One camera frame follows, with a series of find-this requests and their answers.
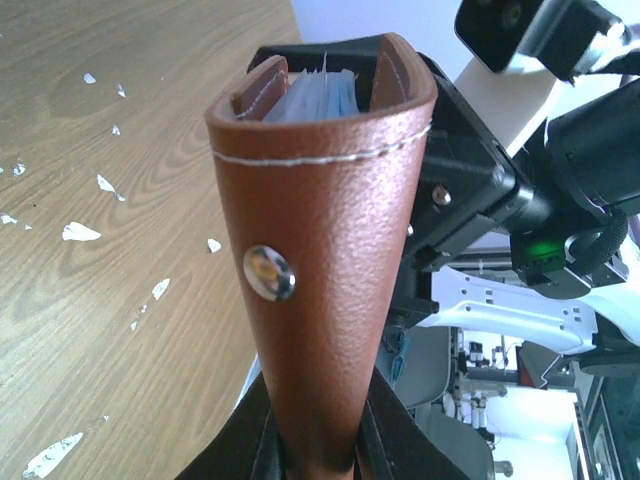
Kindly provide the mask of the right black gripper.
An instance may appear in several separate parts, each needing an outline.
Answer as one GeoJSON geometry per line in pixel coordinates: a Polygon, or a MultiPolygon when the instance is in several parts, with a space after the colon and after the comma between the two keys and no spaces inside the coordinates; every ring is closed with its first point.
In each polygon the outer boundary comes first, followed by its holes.
{"type": "Polygon", "coordinates": [[[264,68],[261,89],[245,107],[248,119],[279,124],[326,121],[404,104],[417,83],[434,99],[415,136],[383,141],[355,159],[385,159],[418,149],[422,165],[408,176],[417,194],[388,320],[411,328],[444,310],[433,296],[432,274],[499,222],[524,213],[534,183],[503,151],[488,127],[439,67],[401,37],[379,35],[329,44],[272,45],[258,49],[248,70],[264,68]]]}

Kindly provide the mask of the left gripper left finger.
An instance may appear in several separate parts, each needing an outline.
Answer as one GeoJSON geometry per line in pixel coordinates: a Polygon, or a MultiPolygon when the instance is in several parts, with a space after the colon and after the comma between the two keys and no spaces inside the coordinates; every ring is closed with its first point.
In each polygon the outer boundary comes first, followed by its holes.
{"type": "Polygon", "coordinates": [[[257,376],[214,440],[177,480],[270,480],[285,477],[281,442],[264,379],[257,376]]]}

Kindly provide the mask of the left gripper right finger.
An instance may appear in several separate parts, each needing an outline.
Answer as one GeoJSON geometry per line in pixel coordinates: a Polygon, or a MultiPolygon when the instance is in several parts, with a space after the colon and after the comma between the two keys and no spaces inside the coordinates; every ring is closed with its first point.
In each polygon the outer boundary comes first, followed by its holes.
{"type": "Polygon", "coordinates": [[[357,477],[455,480],[467,476],[427,439],[375,370],[357,436],[357,477]]]}

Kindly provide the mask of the brown leather card holder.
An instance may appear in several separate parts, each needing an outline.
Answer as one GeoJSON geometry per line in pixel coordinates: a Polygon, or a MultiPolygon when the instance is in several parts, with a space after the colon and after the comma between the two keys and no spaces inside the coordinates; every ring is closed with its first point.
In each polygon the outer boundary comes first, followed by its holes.
{"type": "Polygon", "coordinates": [[[270,123],[287,77],[269,58],[205,120],[285,475],[349,479],[437,87],[394,33],[364,114],[270,123]]]}

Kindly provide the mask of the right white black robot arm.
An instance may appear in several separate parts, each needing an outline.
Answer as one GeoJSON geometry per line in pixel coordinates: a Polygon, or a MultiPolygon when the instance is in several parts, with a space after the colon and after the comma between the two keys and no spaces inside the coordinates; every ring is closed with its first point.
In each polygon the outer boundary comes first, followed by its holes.
{"type": "Polygon", "coordinates": [[[484,330],[521,338],[523,383],[576,361],[639,373],[639,85],[544,124],[506,153],[437,66],[439,98],[387,329],[484,330]]]}

